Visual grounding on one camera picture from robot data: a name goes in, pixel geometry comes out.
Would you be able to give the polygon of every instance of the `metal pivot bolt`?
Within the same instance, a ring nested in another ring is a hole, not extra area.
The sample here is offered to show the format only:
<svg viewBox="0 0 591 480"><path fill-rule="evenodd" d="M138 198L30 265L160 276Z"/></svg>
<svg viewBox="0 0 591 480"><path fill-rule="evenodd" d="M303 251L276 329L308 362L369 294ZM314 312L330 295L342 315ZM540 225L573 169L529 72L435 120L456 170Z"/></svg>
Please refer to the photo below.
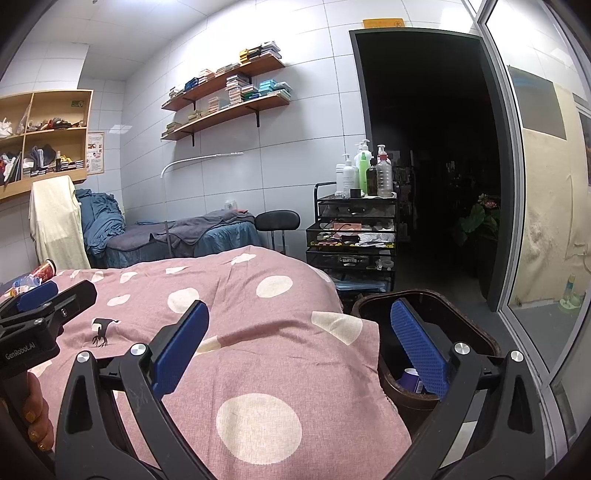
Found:
<svg viewBox="0 0 591 480"><path fill-rule="evenodd" d="M511 352L511 359L514 360L515 362L522 362L523 361L523 353L521 353L519 350L513 350Z"/></svg>
<svg viewBox="0 0 591 480"><path fill-rule="evenodd" d="M78 354L78 356L76 357L76 360L78 360L81 364L83 364L84 362L87 362L90 358L90 352L80 352Z"/></svg>
<svg viewBox="0 0 591 480"><path fill-rule="evenodd" d="M140 356L146 351L146 346L143 343L136 343L131 347L131 355Z"/></svg>
<svg viewBox="0 0 591 480"><path fill-rule="evenodd" d="M456 343L453 348L460 355L467 355L470 353L470 347L462 342Z"/></svg>

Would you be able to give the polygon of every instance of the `polka dot blanket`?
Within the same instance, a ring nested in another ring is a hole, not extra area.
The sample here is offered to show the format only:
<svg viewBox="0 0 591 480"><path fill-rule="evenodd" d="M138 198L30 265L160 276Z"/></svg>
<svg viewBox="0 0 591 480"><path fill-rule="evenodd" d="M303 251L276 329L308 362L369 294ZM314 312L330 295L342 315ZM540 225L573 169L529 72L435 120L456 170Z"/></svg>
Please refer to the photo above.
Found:
<svg viewBox="0 0 591 480"><path fill-rule="evenodd" d="M378 325L342 314L324 272L243 247L58 275L60 291L90 280L98 297L65 325L60 355L33 369L54 424L78 352L122 355L200 299L209 330L163 403L217 478L382 479L410 445L379 384ZM125 394L116 401L138 456L155 465Z"/></svg>

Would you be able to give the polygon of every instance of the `brown trash bin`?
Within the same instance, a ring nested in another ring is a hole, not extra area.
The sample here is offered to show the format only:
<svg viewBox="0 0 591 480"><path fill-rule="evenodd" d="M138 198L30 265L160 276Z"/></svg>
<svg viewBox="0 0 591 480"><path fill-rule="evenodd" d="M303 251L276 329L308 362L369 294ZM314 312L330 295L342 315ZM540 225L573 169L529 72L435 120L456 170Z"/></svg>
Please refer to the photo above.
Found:
<svg viewBox="0 0 591 480"><path fill-rule="evenodd" d="M493 337L462 315L443 295L434 291L380 293L355 303L351 315L371 320L379 326L379 380L386 395L397 406L410 435L414 437L439 402L439 397L416 394L396 382L405 368L413 367L390 324L392 304L401 298L406 298L425 322L438 325L452 343L467 343L477 353L489 356L500 356L501 348Z"/></svg>

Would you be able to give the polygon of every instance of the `blue crumpled fabric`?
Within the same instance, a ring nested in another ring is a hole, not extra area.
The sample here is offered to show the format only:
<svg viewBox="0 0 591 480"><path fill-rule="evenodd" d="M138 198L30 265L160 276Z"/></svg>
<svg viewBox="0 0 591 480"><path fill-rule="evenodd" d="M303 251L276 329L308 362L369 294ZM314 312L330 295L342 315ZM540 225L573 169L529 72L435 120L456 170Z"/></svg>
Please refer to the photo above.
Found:
<svg viewBox="0 0 591 480"><path fill-rule="evenodd" d="M125 219L112 195L80 189L76 190L76 198L82 204L82 235L86 251L100 258L109 238L125 233Z"/></svg>

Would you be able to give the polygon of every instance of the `blue gripper pad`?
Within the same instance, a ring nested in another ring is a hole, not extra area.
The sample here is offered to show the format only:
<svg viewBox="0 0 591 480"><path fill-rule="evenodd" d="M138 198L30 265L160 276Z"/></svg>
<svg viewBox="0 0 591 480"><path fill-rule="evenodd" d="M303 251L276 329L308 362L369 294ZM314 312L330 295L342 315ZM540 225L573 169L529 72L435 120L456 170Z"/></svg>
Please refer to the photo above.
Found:
<svg viewBox="0 0 591 480"><path fill-rule="evenodd" d="M174 392L197 347L209 328L209 310L196 300L176 325L163 327L152 343L159 339L165 342L154 361L152 390L161 400L164 395ZM152 354L158 347L152 348Z"/></svg>
<svg viewBox="0 0 591 480"><path fill-rule="evenodd" d="M422 319L404 300L397 300L392 304L390 322L425 388L444 399L449 389L447 362L424 330Z"/></svg>
<svg viewBox="0 0 591 480"><path fill-rule="evenodd" d="M20 313L37 309L55 297L58 293L59 289L54 282L45 282L31 291L21 294L21 297L18 299L17 309Z"/></svg>

